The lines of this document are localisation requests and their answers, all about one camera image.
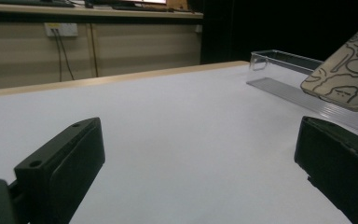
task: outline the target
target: wall socket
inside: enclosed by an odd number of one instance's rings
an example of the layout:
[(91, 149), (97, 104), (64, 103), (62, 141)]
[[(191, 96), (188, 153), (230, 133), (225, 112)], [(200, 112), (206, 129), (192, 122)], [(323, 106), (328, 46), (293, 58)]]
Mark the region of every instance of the wall socket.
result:
[(76, 23), (46, 22), (45, 30), (47, 36), (54, 36), (51, 29), (58, 30), (60, 36), (78, 36)]

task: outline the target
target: transparent acrylic tray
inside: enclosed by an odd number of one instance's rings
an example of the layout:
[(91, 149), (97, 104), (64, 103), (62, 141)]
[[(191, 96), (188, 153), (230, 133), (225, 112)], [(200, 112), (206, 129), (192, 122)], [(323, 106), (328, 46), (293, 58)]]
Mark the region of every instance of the transparent acrylic tray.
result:
[(254, 51), (246, 83), (358, 130), (358, 112), (332, 105), (300, 89), (301, 82), (322, 63), (276, 49)]

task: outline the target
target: smartphone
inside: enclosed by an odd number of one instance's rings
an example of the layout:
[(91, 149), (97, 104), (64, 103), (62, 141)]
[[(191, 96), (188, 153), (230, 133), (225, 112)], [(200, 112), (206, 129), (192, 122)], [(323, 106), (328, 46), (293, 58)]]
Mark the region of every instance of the smartphone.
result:
[(358, 112), (358, 33), (302, 83), (303, 92)]

